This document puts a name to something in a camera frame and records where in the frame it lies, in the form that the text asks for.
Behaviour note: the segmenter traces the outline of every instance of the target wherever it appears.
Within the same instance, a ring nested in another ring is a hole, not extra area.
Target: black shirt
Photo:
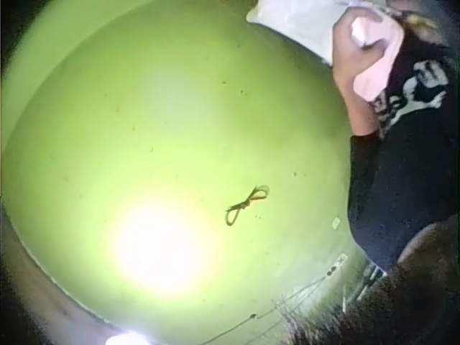
[[[372,102],[380,133],[351,138],[349,223],[383,270],[425,226],[459,211],[459,76],[447,49],[406,32]]]

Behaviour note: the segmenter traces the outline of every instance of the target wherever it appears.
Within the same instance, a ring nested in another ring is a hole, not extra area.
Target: hand
[[[382,22],[382,17],[363,7],[348,8],[333,27],[332,73],[342,93],[352,91],[357,75],[380,60],[386,49],[386,42],[380,40],[371,47],[360,48],[351,38],[354,20],[359,17]]]

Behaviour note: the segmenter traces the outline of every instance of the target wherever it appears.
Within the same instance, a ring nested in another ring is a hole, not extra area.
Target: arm
[[[350,8],[333,29],[333,79],[344,99],[351,130],[355,136],[366,136],[379,129],[378,119],[370,105],[355,94],[353,82],[357,75],[374,65],[385,53],[385,42],[379,41],[367,49],[360,48],[351,38],[352,24],[358,17],[375,22],[382,18],[370,9]]]
[[[353,135],[363,137],[376,132],[380,125],[371,106],[353,91],[353,84],[339,89],[344,99]]]

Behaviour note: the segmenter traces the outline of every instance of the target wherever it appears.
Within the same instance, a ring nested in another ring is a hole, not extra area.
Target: person
[[[367,103],[353,82],[386,42],[358,47],[351,38],[358,17],[381,20],[371,9],[350,8],[333,30],[333,79],[353,133],[349,224],[368,258],[388,271],[424,228],[459,212],[459,81],[449,49],[402,23],[388,85]]]
[[[387,43],[361,49],[351,25],[381,18],[350,8],[333,29],[333,79],[352,130],[350,229],[387,275],[346,313],[286,313],[286,344],[458,342],[459,61],[442,32],[405,21],[413,14],[395,14],[405,38],[386,89],[370,103],[354,92],[354,79]]]

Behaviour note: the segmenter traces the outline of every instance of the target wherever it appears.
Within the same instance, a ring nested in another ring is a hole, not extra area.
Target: fingers
[[[355,19],[360,17],[368,18],[377,23],[380,23],[383,20],[383,18],[378,13],[366,7],[349,7],[334,25],[334,29],[351,29],[351,25]]]
[[[385,40],[380,40],[374,43],[374,45],[364,51],[366,58],[363,63],[365,64],[365,69],[374,65],[378,60],[383,58],[385,50],[387,49],[387,42]]]

